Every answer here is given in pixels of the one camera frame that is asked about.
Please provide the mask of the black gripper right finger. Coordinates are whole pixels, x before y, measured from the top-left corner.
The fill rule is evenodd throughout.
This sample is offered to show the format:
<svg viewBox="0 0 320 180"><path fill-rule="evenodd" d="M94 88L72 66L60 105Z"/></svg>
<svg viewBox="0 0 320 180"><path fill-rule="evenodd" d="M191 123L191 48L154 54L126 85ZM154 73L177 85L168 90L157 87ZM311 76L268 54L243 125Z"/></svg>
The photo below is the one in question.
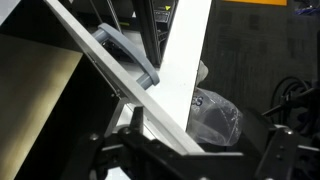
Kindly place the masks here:
<svg viewBox="0 0 320 180"><path fill-rule="evenodd" d="M254 109L243 111L242 132L258 151L255 180L320 180L320 151L288 127Z"/></svg>

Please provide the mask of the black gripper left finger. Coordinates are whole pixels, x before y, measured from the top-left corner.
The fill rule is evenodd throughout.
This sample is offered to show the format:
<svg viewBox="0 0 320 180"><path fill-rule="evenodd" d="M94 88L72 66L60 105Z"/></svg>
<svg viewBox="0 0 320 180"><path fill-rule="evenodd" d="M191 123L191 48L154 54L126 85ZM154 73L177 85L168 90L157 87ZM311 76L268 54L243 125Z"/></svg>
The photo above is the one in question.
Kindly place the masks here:
<svg viewBox="0 0 320 180"><path fill-rule="evenodd" d="M105 180L119 168L130 180L211 180L189 155L179 155L159 140L142 135L143 108L136 107L127 127L108 137L82 139L61 180Z"/></svg>

